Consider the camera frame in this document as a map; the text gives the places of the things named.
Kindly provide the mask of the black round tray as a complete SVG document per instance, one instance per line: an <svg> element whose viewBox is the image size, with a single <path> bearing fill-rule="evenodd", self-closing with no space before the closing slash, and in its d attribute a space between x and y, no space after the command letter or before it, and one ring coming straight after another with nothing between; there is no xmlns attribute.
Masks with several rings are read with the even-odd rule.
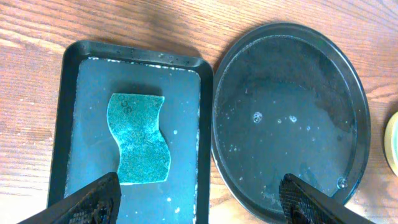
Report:
<svg viewBox="0 0 398 224"><path fill-rule="evenodd" d="M293 174L340 204L368 163L371 119L344 53L309 27L273 23L242 36L214 80L212 153L234 198L283 223L279 184Z"/></svg>

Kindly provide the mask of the black rectangular tray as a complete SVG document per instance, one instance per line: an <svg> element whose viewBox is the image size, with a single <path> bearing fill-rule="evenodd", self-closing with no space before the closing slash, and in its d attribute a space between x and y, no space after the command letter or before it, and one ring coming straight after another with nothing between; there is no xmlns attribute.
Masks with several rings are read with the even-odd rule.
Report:
<svg viewBox="0 0 398 224"><path fill-rule="evenodd" d="M80 40L63 55L48 206L119 164L106 120L113 93L159 95L171 153L165 182L123 185L118 223L207 223L213 71L201 58Z"/></svg>

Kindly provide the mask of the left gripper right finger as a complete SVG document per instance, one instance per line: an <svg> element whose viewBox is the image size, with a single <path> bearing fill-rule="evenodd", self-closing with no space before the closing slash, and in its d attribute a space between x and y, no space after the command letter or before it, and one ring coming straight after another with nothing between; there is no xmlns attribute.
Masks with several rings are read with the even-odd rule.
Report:
<svg viewBox="0 0 398 224"><path fill-rule="evenodd" d="M279 198L287 223L372 224L293 174L285 174Z"/></svg>

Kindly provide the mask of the green yellow sponge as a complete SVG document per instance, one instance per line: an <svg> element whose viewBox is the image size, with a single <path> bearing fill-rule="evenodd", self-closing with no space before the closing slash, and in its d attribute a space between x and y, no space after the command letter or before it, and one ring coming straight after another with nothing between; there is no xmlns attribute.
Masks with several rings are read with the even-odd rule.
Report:
<svg viewBox="0 0 398 224"><path fill-rule="evenodd" d="M159 129L163 96L114 93L107 124L119 148L117 174L123 185L165 182L171 155Z"/></svg>

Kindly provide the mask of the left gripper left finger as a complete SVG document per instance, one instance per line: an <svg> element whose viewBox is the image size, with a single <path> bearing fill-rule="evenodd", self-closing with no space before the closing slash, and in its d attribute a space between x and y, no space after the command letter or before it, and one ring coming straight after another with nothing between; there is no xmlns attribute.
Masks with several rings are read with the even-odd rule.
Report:
<svg viewBox="0 0 398 224"><path fill-rule="evenodd" d="M115 224L121 203L118 175L109 172L20 224Z"/></svg>

